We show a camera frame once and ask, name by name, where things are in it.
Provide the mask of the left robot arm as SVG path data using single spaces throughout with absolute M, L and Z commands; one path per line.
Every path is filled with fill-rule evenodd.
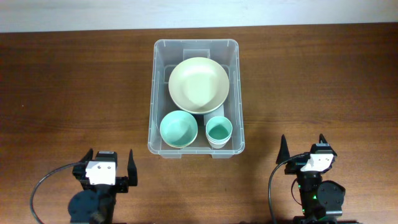
M 117 194 L 126 194 L 138 184 L 133 152 L 129 153 L 127 176 L 118 177 L 118 155 L 114 151 L 90 149 L 72 174 L 83 188 L 68 204 L 70 223 L 112 223 Z

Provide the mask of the cream plastic cup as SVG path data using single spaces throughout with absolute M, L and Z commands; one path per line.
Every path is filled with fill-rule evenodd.
M 209 142 L 210 146 L 214 149 L 221 149 L 222 147 L 225 147 L 227 145 L 227 142 Z

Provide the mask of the mint green plastic cup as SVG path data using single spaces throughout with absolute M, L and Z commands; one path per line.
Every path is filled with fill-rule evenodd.
M 232 136 L 232 122 L 224 116 L 215 116 L 211 118 L 205 127 L 206 135 L 214 139 L 224 139 Z

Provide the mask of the mint green small bowl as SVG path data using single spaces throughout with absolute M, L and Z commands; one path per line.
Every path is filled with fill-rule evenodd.
M 194 116 L 186 111 L 172 111 L 160 123 L 160 135 L 164 142 L 185 144 L 194 142 L 198 135 L 198 124 Z

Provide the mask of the yellow small bowl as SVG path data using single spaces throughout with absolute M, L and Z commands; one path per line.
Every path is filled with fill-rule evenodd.
M 185 144 L 172 144 L 172 143 L 169 143 L 169 142 L 165 142 L 165 143 L 166 143 L 166 145 L 168 145 L 170 147 L 181 149 L 181 148 L 185 148 L 185 147 L 191 145 L 193 142 L 188 142 L 188 143 L 185 143 Z

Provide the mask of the beige bowl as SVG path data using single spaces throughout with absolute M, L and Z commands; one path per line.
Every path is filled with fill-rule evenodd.
M 229 84 L 229 76 L 219 63 L 209 58 L 193 57 L 172 70 L 169 93 L 181 110 L 207 114 L 225 102 Z

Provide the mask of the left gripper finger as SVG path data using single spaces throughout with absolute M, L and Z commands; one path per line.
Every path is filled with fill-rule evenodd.
M 89 162 L 93 158 L 93 149 L 89 149 L 89 151 L 83 156 L 83 158 L 80 160 L 80 162 Z
M 129 152 L 129 160 L 127 163 L 127 174 L 129 179 L 129 186 L 137 186 L 137 167 L 134 162 L 132 149 Z

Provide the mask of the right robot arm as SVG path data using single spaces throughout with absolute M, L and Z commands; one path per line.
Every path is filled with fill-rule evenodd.
M 302 216 L 293 218 L 294 223 L 336 223 L 342 216 L 345 188 L 340 184 L 323 180 L 322 175 L 332 168 L 336 152 L 321 134 L 319 142 L 308 152 L 291 156 L 285 136 L 281 137 L 276 164 L 285 165 L 286 175 L 295 175 L 298 183 Z

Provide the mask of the grey plastic cup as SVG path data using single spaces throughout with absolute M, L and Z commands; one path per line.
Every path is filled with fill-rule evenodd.
M 214 139 L 209 135 L 207 135 L 206 137 L 207 137 L 209 144 L 213 148 L 217 148 L 217 149 L 222 148 L 231 139 L 231 136 L 228 136 L 227 138 L 224 138 L 224 139 Z

